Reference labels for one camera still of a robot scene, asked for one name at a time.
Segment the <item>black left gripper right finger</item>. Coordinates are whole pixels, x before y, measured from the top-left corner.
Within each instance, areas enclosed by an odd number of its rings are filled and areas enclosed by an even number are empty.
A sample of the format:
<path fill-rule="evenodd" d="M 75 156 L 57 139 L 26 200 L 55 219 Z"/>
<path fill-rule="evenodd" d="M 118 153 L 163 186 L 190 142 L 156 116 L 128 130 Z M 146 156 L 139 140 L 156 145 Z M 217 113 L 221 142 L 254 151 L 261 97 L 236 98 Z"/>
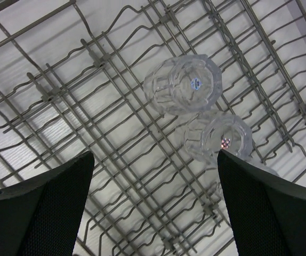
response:
<path fill-rule="evenodd" d="M 306 255 L 306 187 L 220 150 L 218 172 L 239 255 Z"/>

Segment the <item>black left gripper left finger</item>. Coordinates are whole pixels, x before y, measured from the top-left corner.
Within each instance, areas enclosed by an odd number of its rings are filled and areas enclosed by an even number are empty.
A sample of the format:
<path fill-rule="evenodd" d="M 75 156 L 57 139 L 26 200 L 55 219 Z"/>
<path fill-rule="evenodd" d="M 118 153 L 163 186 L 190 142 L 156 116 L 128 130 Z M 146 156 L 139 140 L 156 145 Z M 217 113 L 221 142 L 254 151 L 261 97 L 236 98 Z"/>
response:
<path fill-rule="evenodd" d="M 72 255 L 93 169 L 87 151 L 0 189 L 0 255 Z"/>

